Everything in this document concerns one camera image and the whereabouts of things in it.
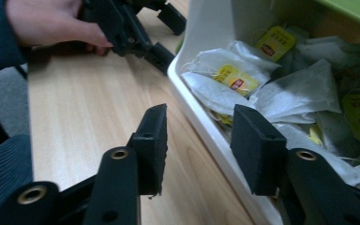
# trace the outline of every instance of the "white plastic bin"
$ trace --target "white plastic bin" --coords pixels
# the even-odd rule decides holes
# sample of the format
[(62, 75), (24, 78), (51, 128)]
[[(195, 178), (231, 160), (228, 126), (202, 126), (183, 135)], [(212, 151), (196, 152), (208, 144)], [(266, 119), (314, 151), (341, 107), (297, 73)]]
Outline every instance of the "white plastic bin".
[(331, 16), (330, 9), (316, 6), (317, 3), (313, 0), (191, 1), (185, 40), (180, 53), (169, 67), (174, 96), (256, 224), (282, 224), (282, 220), (269, 198), (250, 193), (229, 142), (180, 79), (181, 67), (192, 61), (198, 52), (224, 48), (235, 39), (253, 45), (259, 31), (284, 22), (302, 26), (315, 37), (338, 35), (348, 41), (360, 41), (358, 22), (342, 18), (340, 14), (338, 23), (337, 16)]

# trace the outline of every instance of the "tea bag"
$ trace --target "tea bag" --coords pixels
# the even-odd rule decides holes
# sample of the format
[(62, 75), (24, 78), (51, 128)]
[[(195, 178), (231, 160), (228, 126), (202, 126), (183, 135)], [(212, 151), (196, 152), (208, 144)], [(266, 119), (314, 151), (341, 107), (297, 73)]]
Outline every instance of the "tea bag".
[(183, 73), (182, 78), (192, 94), (205, 107), (216, 113), (233, 115), (235, 104), (253, 108), (253, 104), (246, 98), (211, 78), (193, 72)]
[[(279, 67), (278, 64), (269, 62), (254, 53), (259, 54), (247, 44), (235, 41), (229, 45), (228, 49), (214, 49), (198, 53), (192, 62), (183, 66), (182, 72), (194, 72), (215, 79), (217, 76), (227, 75), (222, 74), (223, 70), (232, 75), (237, 71), (242, 73), (240, 77), (244, 77), (242, 82), (249, 80), (255, 83), (252, 89), (243, 93), (248, 97), (267, 83), (270, 80), (270, 73)], [(236, 79), (231, 82), (227, 80), (224, 82), (229, 86), (236, 82)]]
[[(318, 111), (341, 113), (336, 84), (325, 60), (266, 84), (252, 98), (256, 110), (271, 123), (293, 122), (293, 115)], [(311, 123), (298, 118), (298, 123)]]
[(311, 38), (296, 48), (311, 64), (326, 59), (334, 71), (360, 64), (360, 45), (347, 43), (340, 37)]
[(262, 71), (262, 73), (271, 74), (274, 70), (280, 67), (279, 64), (271, 62), (257, 49), (239, 40), (232, 41), (227, 46), (227, 50), (231, 53), (239, 55), (245, 63), (255, 65)]

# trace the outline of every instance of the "screw hole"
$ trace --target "screw hole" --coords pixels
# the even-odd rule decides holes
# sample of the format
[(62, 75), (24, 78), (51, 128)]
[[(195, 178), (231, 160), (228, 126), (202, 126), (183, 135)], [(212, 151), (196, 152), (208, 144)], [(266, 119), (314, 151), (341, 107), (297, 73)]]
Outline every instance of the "screw hole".
[(152, 138), (152, 137), (153, 137), (153, 135), (150, 134), (150, 133), (144, 133), (142, 136), (143, 136), (144, 138)]
[(113, 159), (122, 159), (126, 158), (129, 155), (127, 150), (117, 150), (111, 154), (111, 158)]
[(46, 187), (35, 186), (25, 190), (17, 199), (19, 204), (30, 204), (40, 200), (46, 194)]
[(313, 161), (317, 159), (317, 156), (307, 151), (298, 151), (296, 152), (296, 155), (304, 160), (309, 160), (309, 161)]

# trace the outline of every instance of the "clamp jaw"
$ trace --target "clamp jaw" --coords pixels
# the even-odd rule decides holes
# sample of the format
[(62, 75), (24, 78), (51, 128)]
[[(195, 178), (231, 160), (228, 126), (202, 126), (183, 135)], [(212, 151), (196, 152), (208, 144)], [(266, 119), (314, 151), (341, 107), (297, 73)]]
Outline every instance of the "clamp jaw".
[(319, 154), (286, 149), (285, 137), (257, 111), (235, 106), (231, 149), (251, 192), (277, 196), (284, 224), (360, 224), (360, 190)]
[(141, 224), (140, 195), (162, 191), (166, 108), (147, 110), (127, 146), (103, 155), (96, 175), (62, 192), (52, 182), (15, 190), (0, 207), (0, 225)]
[(153, 44), (137, 18), (143, 8), (160, 10), (158, 17), (181, 35), (186, 19), (166, 0), (84, 0), (83, 19), (97, 23), (120, 56), (134, 54), (166, 74), (174, 55), (159, 42)]

